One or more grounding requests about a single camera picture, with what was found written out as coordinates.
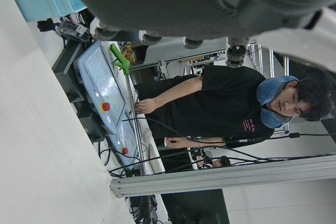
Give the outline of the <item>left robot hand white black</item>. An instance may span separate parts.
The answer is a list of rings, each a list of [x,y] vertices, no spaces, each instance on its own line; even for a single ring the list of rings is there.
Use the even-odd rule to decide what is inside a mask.
[[[227,64],[243,64],[252,38],[299,63],[335,71],[335,0],[82,0],[112,38],[181,37],[187,48],[226,37]]]

